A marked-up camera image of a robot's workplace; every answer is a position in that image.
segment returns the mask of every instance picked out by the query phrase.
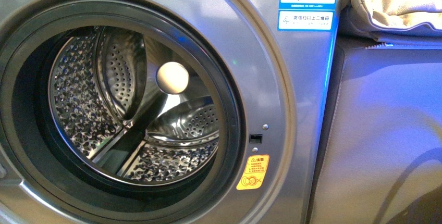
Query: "gray metallic surface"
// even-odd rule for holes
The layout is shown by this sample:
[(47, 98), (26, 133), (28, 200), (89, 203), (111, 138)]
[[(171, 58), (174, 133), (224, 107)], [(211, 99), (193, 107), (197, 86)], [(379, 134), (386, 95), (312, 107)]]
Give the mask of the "gray metallic surface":
[(147, 128), (148, 142), (163, 146), (201, 146), (219, 137), (218, 116), (210, 97), (178, 104)]
[[(0, 26), (37, 1), (2, 0)], [(277, 31), (278, 0), (146, 1), (192, 25), (215, 48), (238, 86), (245, 135), (263, 134), (257, 154), (270, 155), (266, 178), (259, 189), (235, 189), (245, 167), (242, 163), (240, 172), (234, 175), (235, 183), (217, 205), (183, 221), (303, 222), (335, 33)], [(263, 124), (271, 127), (263, 130)], [(245, 144), (243, 160), (253, 154), (255, 146)], [(16, 211), (15, 199), (4, 195), (0, 186), (2, 201)], [(28, 197), (18, 195), (17, 191), (16, 197)]]
[(96, 90), (95, 42), (94, 35), (69, 40), (54, 62), (49, 88), (60, 134), (88, 158), (121, 130)]
[(104, 27), (94, 55), (99, 84), (107, 105), (124, 120), (131, 119), (143, 98), (147, 59), (143, 35), (120, 28)]
[(8, 207), (0, 203), (0, 223), (21, 224), (24, 221)]
[(196, 148), (169, 148), (146, 144), (124, 173), (140, 182), (178, 181), (199, 169), (215, 154), (218, 143)]

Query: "blue sticker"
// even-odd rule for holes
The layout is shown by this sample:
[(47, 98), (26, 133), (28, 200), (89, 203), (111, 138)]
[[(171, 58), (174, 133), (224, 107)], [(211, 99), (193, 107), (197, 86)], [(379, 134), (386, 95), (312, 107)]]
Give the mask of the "blue sticker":
[(278, 30), (332, 29), (336, 0), (279, 0)]

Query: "washing machine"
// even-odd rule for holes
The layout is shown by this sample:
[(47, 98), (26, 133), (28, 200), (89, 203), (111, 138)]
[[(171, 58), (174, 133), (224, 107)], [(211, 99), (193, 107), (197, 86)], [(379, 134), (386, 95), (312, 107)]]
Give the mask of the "washing machine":
[(339, 0), (0, 0), (2, 223), (302, 223)]

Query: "blue label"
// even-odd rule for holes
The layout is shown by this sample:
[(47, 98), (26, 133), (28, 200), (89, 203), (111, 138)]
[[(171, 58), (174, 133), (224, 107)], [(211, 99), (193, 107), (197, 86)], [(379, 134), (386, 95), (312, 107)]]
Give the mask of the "blue label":
[(279, 0), (278, 30), (328, 31), (336, 0)]

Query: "gray fabric surface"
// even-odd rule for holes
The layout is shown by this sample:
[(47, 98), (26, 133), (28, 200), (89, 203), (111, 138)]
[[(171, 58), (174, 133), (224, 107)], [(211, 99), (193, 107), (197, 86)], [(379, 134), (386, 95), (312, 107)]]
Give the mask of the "gray fabric surface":
[(311, 223), (386, 223), (442, 183), (442, 51), (344, 50)]

